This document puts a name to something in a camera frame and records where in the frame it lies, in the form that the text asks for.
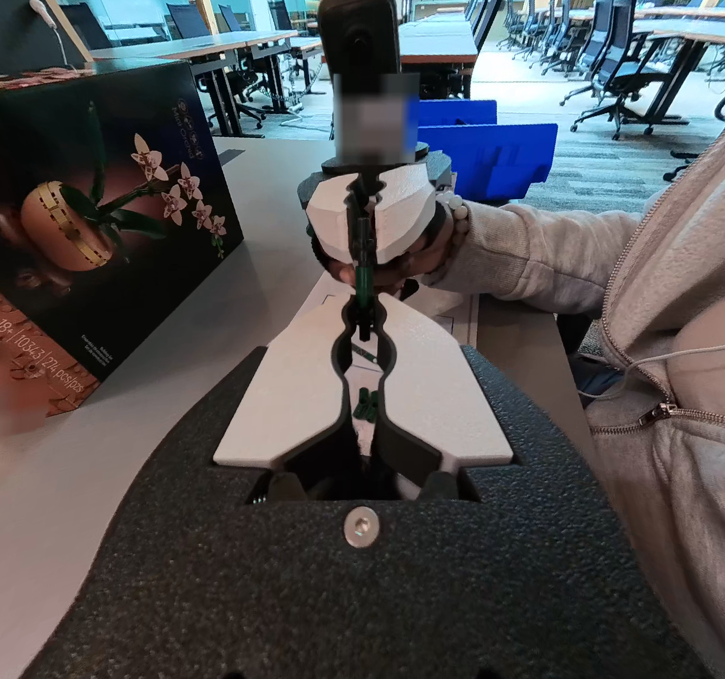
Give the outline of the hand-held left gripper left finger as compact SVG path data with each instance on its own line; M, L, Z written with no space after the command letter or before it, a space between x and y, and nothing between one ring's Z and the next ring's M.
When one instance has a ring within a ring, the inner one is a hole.
M220 466L342 469L355 466L346 373L350 294L296 317L267 347L213 455Z

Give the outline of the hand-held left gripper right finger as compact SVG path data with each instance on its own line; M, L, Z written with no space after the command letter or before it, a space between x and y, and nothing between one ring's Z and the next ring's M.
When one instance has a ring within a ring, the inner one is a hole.
M512 448L456 339L388 294L375 313L381 461L393 472L510 464Z

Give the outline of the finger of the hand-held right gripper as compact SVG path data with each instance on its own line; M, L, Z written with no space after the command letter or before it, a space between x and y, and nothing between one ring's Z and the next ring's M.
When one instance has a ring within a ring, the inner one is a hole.
M350 198L355 200L359 175L339 175L311 185L305 213L313 232L313 253L322 266L332 261L358 266L355 246L358 216L352 213Z
M406 253L436 212L436 192L426 166L400 166L371 176L368 214L376 266Z

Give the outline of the green black toy stem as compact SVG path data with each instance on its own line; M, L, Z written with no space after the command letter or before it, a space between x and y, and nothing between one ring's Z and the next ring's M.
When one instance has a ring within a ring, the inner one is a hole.
M355 320L362 342L370 340L375 314L373 270L376 265L376 238L373 213L376 206L377 179L362 172L348 186L347 226L349 253L355 271Z

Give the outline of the person's right forearm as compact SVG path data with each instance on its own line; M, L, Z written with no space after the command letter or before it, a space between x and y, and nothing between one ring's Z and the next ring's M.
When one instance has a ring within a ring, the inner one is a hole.
M643 212L462 205L468 231L422 276L425 285L592 319L600 317L614 267L644 218Z

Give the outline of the grey desk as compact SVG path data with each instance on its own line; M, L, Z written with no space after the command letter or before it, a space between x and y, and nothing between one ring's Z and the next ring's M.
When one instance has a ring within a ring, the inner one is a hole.
M106 528L168 431L295 317L322 274L296 189L322 141L216 138L244 242L79 409L2 438L1 676L68 611Z

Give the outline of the person's right hand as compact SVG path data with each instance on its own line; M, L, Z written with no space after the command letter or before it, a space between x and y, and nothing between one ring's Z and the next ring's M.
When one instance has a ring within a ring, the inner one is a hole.
M455 227L448 220L431 238L423 234L400 257L373 269L373 288L376 293L395 294L402 289L409 278L432 274L442 267L452 248ZM322 250L316 237L311 238L313 253L320 264L336 281L351 288L356 287L356 273L353 265L345 264L328 257Z

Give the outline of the long office table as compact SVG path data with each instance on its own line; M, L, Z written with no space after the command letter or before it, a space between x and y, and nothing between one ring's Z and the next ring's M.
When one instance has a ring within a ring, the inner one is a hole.
M469 99L478 47L463 14L436 14L399 26L404 73L419 76L425 99Z
M681 45L669 68L658 69L652 58L668 40ZM631 7L613 6L605 46L590 79L600 103L582 112L570 131L600 116L614 123L612 140L620 138L623 125L643 125L647 136L656 126L687 125L682 116L669 114L669 108L705 49L722 44L723 21L635 20Z
M231 93L225 69L235 62L236 54L253 59L263 59L285 52L293 38L299 36L293 30L239 31L210 34L195 38L143 43L134 46L91 50L95 62L140 60L143 64L158 61L186 62L192 75L210 76L210 98L214 113L224 137L251 137L260 139L262 134L244 133L239 112Z

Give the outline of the white instruction booklet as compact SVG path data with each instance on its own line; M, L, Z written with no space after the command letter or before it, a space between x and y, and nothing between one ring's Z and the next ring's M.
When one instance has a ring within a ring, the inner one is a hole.
M334 297L346 297L351 293L349 286L339 284L329 274L323 274L293 319L296 321ZM416 293L409 296L404 303L437 323L458 345L476 346L476 321L478 318L476 297L444 292L421 285ZM377 355L377 338L375 336L365 343L361 342L357 336L353 337L352 341ZM358 404L359 389L367 387L370 392L376 390L382 374L379 365L372 364L352 353L352 366L348 369L346 378L350 387L353 410ZM440 398L448 400L454 398L452 388L444 387L441 381L444 376L451 374L452 371L447 366L435 367L430 372L426 372L421 382L424 387L422 398L424 408L436 406Z

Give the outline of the blue plastic bin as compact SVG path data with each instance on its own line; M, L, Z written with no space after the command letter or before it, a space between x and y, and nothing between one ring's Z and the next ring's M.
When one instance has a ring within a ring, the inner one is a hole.
M419 139L451 159L465 200L522 200L548 179L556 123L499 124L494 100L441 99L419 104L418 124Z

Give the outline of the dark blue pants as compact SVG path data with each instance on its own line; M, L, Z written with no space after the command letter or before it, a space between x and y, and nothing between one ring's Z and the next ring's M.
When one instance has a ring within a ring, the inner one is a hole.
M623 376L622 371L599 356L572 353L568 355L568 363L582 408L618 384Z

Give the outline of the row of black office chairs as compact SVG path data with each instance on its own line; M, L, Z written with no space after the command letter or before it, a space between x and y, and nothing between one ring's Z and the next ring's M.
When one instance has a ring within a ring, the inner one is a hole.
M211 34L206 26L202 15L194 4L172 5L168 4L168 13L173 25L176 27L177 33L180 34L179 39L195 38L200 36L208 36ZM123 46L114 46L106 31L102 29L99 21L93 15L87 3L61 5L61 10L68 18L73 29L77 32L80 39L88 48L89 52L96 49L117 48ZM251 31L242 30L239 27L239 21L231 12L228 6L222 7L222 16L228 22L228 32ZM275 30L293 30L291 25L282 25L281 28ZM231 93L236 102L239 112L239 121L244 133L265 134L262 131L264 120L267 118L267 111L251 109L247 104L246 92L250 88L256 86L258 76L264 75L262 82L266 86L267 97L272 102L271 112L288 112L288 105L285 101L285 95L282 85L281 72L278 64L278 56L282 54L299 53L303 46L299 42L299 36L292 39L289 49L285 52L275 54L271 57L263 59L253 59L250 55L243 57L240 53L233 56L235 62L231 67L225 69L231 86ZM140 45L143 43L132 44L129 46ZM210 76L192 76L196 84L202 84L202 91L210 97Z
M651 137L657 128L689 125L669 110L705 51L723 46L723 18L698 17L686 7L679 13L662 18L655 10L637 10L635 0L595 0L584 45L573 60L586 83L560 106L585 93L594 94L597 104L571 123L572 133L603 117L614 124L614 141L623 126L642 127L643 136Z

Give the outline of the dark orchid printed box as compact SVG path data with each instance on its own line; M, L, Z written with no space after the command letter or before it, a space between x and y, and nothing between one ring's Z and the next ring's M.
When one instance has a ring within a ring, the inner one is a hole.
M184 63L2 76L2 433L78 408L242 241Z

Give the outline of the white gooseneck microphone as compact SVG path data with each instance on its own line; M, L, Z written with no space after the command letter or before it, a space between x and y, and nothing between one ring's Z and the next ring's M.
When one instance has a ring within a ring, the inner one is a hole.
M41 0L29 0L28 3L29 3L29 6L31 7L32 11L41 18L41 20L46 24L46 26L49 27L49 29L55 35L55 38L56 38L58 46L59 46L60 54L62 57L63 65L66 68L72 68L68 61L68 56L66 54L65 46L63 44L62 38L59 34L57 23L54 21L54 19L51 17L50 13L48 12L48 9L46 8L46 4Z

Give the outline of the black wood-edged partition panel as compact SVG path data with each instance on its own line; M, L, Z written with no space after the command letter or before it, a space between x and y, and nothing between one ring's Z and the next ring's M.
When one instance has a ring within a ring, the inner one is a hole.
M93 59L83 41L70 25L56 0L41 0L57 23L71 67L86 68ZM62 67L63 61L55 35L32 11L29 0L1 0L1 73L14 76L22 72Z

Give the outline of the white hoodie drawstring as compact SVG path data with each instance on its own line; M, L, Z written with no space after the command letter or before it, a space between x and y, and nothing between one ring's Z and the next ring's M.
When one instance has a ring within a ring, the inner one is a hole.
M602 394L592 394L592 393L586 393L582 390L577 390L577 393L581 397L589 398L592 401L610 401L612 399L617 398L623 391L626 389L626 382L629 378L630 373L635 369L639 368L639 366L643 364L648 363L657 363L664 360L668 360L675 357L680 356L691 356L691 355L699 355L699 354L708 354L708 353L717 353L720 351L724 351L724 345L717 345L707 348L690 348L685 350L678 350L675 352L670 352L663 354L661 356L653 356L653 357L646 357L642 358L636 361L633 361L630 363L629 366L627 366L623 373L621 380L618 382L617 385L615 385L614 389L612 391L608 391L607 393Z

